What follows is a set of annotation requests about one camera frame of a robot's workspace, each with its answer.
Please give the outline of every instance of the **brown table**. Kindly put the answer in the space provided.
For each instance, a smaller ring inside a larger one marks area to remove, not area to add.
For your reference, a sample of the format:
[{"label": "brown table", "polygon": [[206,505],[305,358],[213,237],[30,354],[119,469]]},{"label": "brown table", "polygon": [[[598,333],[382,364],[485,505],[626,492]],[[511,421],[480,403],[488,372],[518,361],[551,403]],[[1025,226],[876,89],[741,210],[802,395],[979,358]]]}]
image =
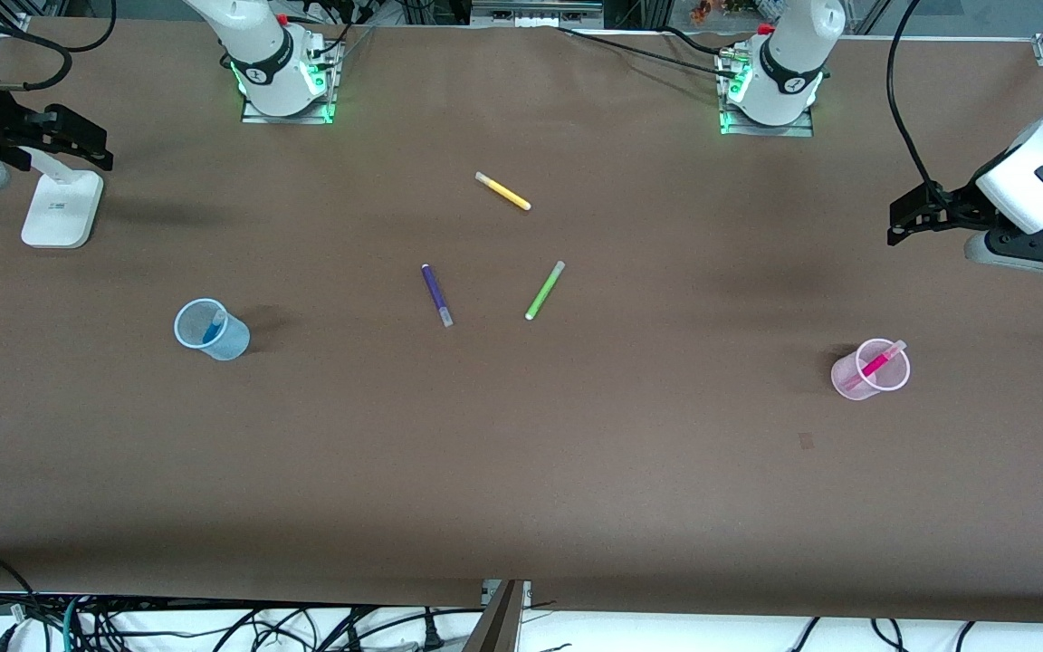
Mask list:
[{"label": "brown table", "polygon": [[[1043,620],[1043,276],[968,263],[968,234],[886,246],[918,182],[886,53],[841,43],[815,138],[759,140],[719,135],[701,73],[380,29],[335,125],[262,127],[207,25],[120,21],[24,98],[111,134],[92,239],[25,247],[34,174],[0,191],[1,556],[51,590],[468,603],[526,577],[559,607]],[[0,51],[4,78],[47,64]],[[1023,43],[905,43],[898,91],[949,187],[1043,113]],[[248,355],[177,345],[199,296]],[[880,335],[911,384],[844,401],[829,364]]]}]

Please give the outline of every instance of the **white floor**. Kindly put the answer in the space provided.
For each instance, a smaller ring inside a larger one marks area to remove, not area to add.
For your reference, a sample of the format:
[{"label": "white floor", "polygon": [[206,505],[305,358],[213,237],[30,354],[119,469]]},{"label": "white floor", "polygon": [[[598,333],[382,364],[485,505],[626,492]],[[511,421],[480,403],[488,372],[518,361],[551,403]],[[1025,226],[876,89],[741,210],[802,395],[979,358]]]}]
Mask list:
[{"label": "white floor", "polygon": [[[270,622],[285,618],[290,611],[265,612]],[[318,631],[323,634],[345,614],[344,609],[313,611]],[[389,607],[361,621],[357,628],[362,634],[368,628],[418,614],[418,607]],[[124,614],[115,622],[124,630],[200,632],[226,628],[244,611],[167,611]],[[678,615],[678,614],[602,614],[585,611],[527,612],[522,627],[518,652],[547,652],[571,644],[566,652],[786,652],[799,639],[806,619],[743,618],[743,615]],[[14,622],[0,615],[0,634]],[[477,614],[443,615],[437,619],[438,632],[460,649],[461,636],[467,635],[477,622]],[[311,635],[302,618],[294,619],[291,631],[295,635]],[[955,647],[959,622],[901,621],[905,648],[912,652],[951,652]],[[884,631],[890,627],[884,622]],[[167,638],[148,636],[131,638],[132,652],[210,652],[219,634],[199,638]],[[365,649],[412,649],[423,639],[421,621],[390,628],[364,641]],[[251,628],[243,628],[224,645],[223,652],[247,652]],[[10,652],[42,652],[42,632],[34,623],[18,629]],[[52,636],[52,649],[62,649],[57,635]],[[301,652],[291,639],[282,638],[263,648],[268,652]],[[868,621],[857,619],[824,619],[811,633],[804,652],[890,652],[887,644],[877,639]],[[977,623],[964,642],[964,652],[1033,652],[1043,651],[1043,626],[1019,623]]]}]

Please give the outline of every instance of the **yellow marker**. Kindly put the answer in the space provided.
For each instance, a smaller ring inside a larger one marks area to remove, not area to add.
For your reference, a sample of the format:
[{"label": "yellow marker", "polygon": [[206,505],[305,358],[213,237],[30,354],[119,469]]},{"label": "yellow marker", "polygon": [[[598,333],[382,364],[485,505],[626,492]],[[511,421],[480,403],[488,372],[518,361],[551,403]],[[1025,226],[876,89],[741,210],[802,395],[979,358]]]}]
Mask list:
[{"label": "yellow marker", "polygon": [[516,203],[519,210],[530,210],[530,202],[526,201],[522,197],[518,197],[517,194],[513,193],[513,190],[507,189],[505,186],[502,186],[501,183],[493,182],[492,178],[485,176],[485,174],[481,174],[480,172],[477,173],[477,180],[484,183],[484,185],[488,186],[489,190],[492,190],[493,193],[498,193],[506,199],[509,199],[509,201]]}]

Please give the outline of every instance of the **cup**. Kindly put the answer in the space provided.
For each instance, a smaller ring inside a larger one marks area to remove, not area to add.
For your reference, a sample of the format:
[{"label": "cup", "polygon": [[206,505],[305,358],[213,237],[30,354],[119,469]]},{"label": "cup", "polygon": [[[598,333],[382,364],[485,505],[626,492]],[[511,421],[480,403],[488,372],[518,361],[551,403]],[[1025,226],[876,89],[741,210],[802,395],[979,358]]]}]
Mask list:
[{"label": "cup", "polygon": [[248,327],[215,299],[192,300],[175,315],[175,339],[216,360],[239,358],[247,349],[249,338]]},{"label": "cup", "polygon": [[831,384],[846,400],[865,401],[880,392],[894,392],[902,388],[912,376],[907,352],[901,351],[888,360],[874,375],[865,376],[862,369],[895,342],[874,338],[862,343],[852,354],[839,359],[831,367]]}]

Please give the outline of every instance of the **green marker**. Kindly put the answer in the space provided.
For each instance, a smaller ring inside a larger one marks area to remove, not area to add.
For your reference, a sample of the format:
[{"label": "green marker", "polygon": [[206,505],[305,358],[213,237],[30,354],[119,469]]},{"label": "green marker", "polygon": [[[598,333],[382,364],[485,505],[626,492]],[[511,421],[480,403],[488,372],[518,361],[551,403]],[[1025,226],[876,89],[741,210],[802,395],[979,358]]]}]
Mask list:
[{"label": "green marker", "polygon": [[534,297],[532,305],[530,305],[530,310],[525,311],[525,317],[530,321],[533,321],[534,317],[538,317],[538,310],[541,310],[541,305],[545,303],[545,297],[550,296],[550,291],[554,289],[554,284],[558,284],[558,276],[562,275],[563,269],[566,268],[566,264],[562,261],[558,261],[558,264],[554,266],[554,271],[550,272],[550,277],[545,279],[545,284],[541,286],[541,290],[538,290],[538,296]]}]

